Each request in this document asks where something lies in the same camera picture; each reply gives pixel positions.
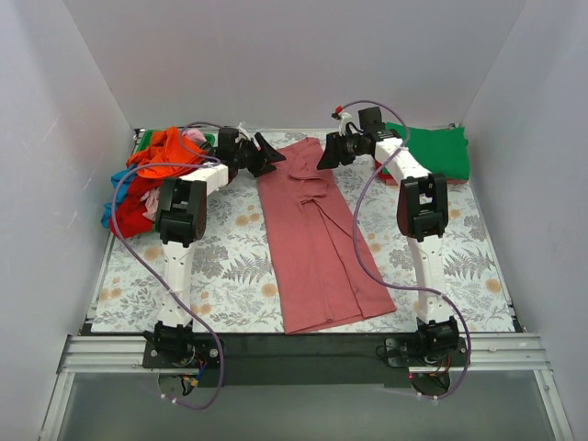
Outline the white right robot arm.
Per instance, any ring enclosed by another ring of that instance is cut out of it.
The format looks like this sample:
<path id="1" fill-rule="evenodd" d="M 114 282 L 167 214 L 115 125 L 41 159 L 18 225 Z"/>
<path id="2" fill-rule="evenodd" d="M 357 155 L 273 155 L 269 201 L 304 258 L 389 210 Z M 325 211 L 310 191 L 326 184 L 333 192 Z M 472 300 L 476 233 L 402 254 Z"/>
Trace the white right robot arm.
<path id="1" fill-rule="evenodd" d="M 346 106 L 337 107 L 332 118 L 338 131 L 326 136 L 325 150 L 318 162 L 319 170 L 349 165 L 355 158 L 370 155 L 379 167 L 365 183 L 353 212 L 352 241 L 356 259 L 363 271 L 379 285 L 418 293 L 417 330 L 403 341 L 394 341 L 395 356 L 419 358 L 426 365 L 436 365 L 458 350 L 459 329 L 453 303 L 446 295 L 442 262 L 443 238 L 448 225 L 447 179 L 423 167 L 410 153 L 404 134 L 388 130 L 382 120 L 382 105 L 368 101 L 358 112 L 359 124 L 352 121 Z M 396 223 L 413 256 L 416 285 L 404 287 L 383 281 L 368 269 L 359 250 L 358 214 L 368 188 L 385 169 L 399 186 Z"/>

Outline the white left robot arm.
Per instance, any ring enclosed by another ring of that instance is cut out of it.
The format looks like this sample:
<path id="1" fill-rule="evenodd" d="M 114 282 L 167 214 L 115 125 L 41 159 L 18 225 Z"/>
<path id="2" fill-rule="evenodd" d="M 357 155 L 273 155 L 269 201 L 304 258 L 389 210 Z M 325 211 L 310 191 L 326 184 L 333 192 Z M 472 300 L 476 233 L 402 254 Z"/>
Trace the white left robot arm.
<path id="1" fill-rule="evenodd" d="M 286 157 L 263 135 L 221 127 L 215 145 L 198 145 L 203 164 L 180 177 L 167 177 L 161 187 L 155 229 L 164 251 L 166 293 L 158 312 L 156 330 L 190 330 L 191 271 L 196 241 L 206 230 L 208 196 L 226 187 L 242 169 L 254 177 L 277 170 Z"/>

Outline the dusty rose t-shirt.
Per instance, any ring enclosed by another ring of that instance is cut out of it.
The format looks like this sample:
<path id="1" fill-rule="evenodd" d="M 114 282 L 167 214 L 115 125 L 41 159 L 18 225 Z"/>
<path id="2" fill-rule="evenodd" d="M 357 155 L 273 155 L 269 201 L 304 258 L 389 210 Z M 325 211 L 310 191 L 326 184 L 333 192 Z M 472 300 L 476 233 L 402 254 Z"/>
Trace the dusty rose t-shirt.
<path id="1" fill-rule="evenodd" d="M 388 290 L 360 267 L 353 215 L 334 174 L 318 170 L 322 146 L 305 138 L 281 149 L 277 170 L 257 180 L 286 334 L 359 322 L 394 312 Z M 367 268 L 379 273 L 361 234 Z"/>

